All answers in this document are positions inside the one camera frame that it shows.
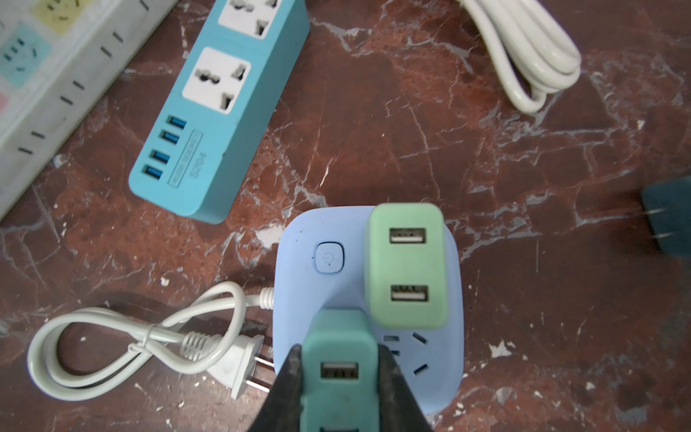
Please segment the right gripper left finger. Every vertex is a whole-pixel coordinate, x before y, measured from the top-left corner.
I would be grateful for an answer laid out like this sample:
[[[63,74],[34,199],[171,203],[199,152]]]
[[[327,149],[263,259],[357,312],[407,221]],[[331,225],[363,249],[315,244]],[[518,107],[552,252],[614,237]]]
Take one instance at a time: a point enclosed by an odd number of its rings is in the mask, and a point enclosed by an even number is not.
[[[299,431],[302,415],[302,384],[302,346],[294,345],[248,431]]]

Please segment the light green usb adapter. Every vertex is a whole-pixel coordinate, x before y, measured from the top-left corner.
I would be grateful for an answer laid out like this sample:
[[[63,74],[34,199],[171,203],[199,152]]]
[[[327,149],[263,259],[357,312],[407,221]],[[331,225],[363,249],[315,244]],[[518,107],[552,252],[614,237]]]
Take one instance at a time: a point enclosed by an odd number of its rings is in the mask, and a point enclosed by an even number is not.
[[[382,203],[365,227],[365,299],[388,329],[439,329],[448,320],[444,217],[431,203]]]

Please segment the teal power strip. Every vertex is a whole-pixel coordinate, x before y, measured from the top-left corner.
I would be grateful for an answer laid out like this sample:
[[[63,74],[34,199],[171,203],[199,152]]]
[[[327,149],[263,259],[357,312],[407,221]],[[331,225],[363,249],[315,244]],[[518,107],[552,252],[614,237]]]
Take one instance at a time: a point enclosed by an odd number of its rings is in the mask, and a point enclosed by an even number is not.
[[[219,224],[310,31],[302,1],[217,1],[129,175],[178,216]]]

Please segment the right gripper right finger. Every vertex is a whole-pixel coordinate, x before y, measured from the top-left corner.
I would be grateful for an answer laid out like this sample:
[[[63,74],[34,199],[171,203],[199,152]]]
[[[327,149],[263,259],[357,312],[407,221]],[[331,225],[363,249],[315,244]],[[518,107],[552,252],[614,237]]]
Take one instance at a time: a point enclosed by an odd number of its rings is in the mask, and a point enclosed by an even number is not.
[[[380,430],[432,431],[390,349],[379,345],[378,356]]]

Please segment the light blue square power socket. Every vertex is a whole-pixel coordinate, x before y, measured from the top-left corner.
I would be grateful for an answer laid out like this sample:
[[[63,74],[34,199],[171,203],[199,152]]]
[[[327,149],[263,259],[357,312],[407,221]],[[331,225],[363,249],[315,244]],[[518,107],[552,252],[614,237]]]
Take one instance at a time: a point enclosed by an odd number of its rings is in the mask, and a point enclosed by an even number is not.
[[[314,209],[295,218],[279,242],[275,270],[273,351],[281,370],[292,346],[302,344],[322,308],[366,310],[365,227],[370,206]],[[379,343],[392,351],[419,408],[449,406],[464,376],[464,304],[455,239],[444,232],[450,316],[441,329],[385,329]]]

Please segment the teal green usb adapter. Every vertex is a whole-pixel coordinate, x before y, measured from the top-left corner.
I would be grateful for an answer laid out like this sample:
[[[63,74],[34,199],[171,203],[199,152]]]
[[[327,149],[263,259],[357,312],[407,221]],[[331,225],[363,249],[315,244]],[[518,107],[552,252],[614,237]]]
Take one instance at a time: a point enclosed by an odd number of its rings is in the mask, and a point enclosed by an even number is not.
[[[363,311],[319,311],[302,345],[300,430],[378,431],[378,367]]]

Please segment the white long power strip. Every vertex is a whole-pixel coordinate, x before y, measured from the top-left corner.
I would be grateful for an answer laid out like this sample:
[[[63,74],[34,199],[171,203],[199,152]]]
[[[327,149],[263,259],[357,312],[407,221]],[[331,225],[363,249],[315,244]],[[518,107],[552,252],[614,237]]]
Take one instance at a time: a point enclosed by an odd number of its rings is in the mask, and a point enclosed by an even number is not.
[[[140,0],[2,2],[2,214],[175,5]]]

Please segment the teal adapter back right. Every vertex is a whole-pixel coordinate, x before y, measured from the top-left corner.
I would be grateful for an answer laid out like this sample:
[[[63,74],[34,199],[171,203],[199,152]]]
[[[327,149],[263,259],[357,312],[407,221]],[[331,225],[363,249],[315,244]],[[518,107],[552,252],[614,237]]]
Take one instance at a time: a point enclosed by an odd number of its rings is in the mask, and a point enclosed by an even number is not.
[[[642,204],[660,250],[690,256],[690,176],[645,187]]]

